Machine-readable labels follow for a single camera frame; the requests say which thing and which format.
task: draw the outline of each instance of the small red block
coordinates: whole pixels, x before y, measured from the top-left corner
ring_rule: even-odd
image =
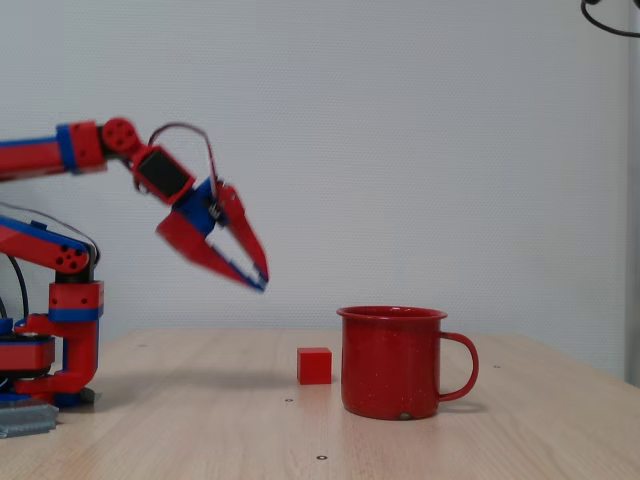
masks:
[[[298,382],[300,385],[330,384],[331,350],[328,348],[299,348]]]

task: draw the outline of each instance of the wooden table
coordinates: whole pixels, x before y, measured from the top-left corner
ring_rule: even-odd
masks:
[[[105,349],[92,410],[0,440],[0,479],[640,479],[639,390],[523,338],[472,338],[468,397],[385,422],[342,408],[339,332],[136,332]],[[297,385],[301,346],[331,348],[333,385]],[[443,342],[442,364],[443,390],[466,380],[464,347]]]

